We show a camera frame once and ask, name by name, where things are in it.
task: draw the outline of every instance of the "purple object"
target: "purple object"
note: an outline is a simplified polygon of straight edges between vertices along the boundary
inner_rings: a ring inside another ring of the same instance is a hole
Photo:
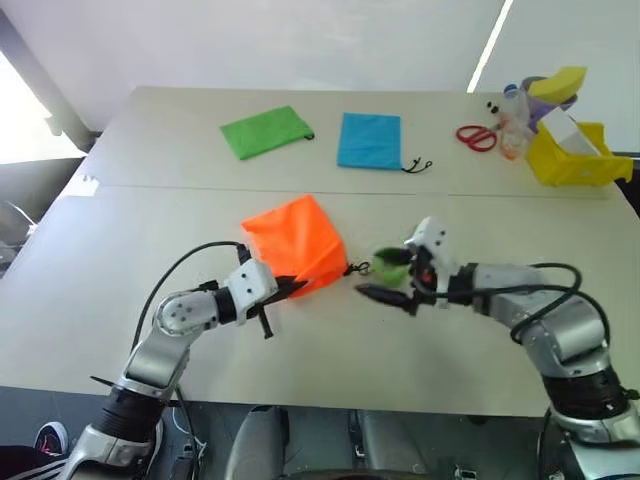
[[[529,128],[533,130],[534,133],[538,133],[538,128],[536,127],[538,120],[544,117],[547,113],[556,107],[560,107],[562,110],[568,110],[569,107],[578,100],[578,95],[574,95],[568,100],[565,100],[562,104],[558,105],[557,103],[545,102],[544,100],[530,96],[529,86],[531,83],[536,80],[544,80],[545,78],[547,77],[527,77],[520,84],[520,90],[523,90],[526,94],[527,103],[529,104]]]

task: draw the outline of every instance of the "drawstring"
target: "drawstring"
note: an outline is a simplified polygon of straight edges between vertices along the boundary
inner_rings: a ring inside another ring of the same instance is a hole
[[[360,262],[358,264],[350,263],[342,276],[346,277],[347,275],[351,275],[353,272],[358,272],[360,275],[369,275],[370,268],[371,264],[369,262]]]
[[[412,161],[413,161],[413,165],[411,166],[411,168],[403,168],[402,169],[403,172],[420,173],[420,172],[424,172],[427,168],[433,165],[433,162],[431,160],[427,160],[424,164],[424,167],[422,167],[420,170],[416,170],[416,167],[422,161],[422,157],[414,158]]]

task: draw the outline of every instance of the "yellow sponge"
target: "yellow sponge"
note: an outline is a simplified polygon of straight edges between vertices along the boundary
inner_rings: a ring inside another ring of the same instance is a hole
[[[587,67],[562,67],[553,77],[532,82],[529,95],[545,102],[560,104],[580,90],[586,74]]]

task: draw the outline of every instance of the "green object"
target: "green object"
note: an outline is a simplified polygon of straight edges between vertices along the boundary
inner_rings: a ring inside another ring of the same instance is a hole
[[[373,254],[371,270],[382,285],[397,288],[409,278],[409,259],[407,250],[400,248],[383,248]]]
[[[246,160],[301,138],[311,140],[313,130],[289,106],[275,108],[220,127],[240,160]]]

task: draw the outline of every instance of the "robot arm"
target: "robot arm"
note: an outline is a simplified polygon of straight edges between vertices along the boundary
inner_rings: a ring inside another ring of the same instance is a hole
[[[433,217],[418,225],[405,247],[413,297],[375,285],[358,291],[410,314],[424,303],[466,305],[505,325],[540,373],[552,418],[567,434],[583,478],[640,474],[640,418],[611,366],[608,323],[597,303],[581,292],[558,301],[566,292],[544,288],[549,282],[534,266],[458,265],[446,229]],[[608,464],[615,468],[603,473]]]
[[[218,324],[244,323],[277,290],[269,267],[250,259],[223,288],[200,288],[164,299],[151,331],[131,353],[100,415],[85,428],[59,478],[78,478],[79,468],[91,464],[113,467],[119,478],[130,478],[137,460],[151,448],[150,438],[187,366],[191,344]]]

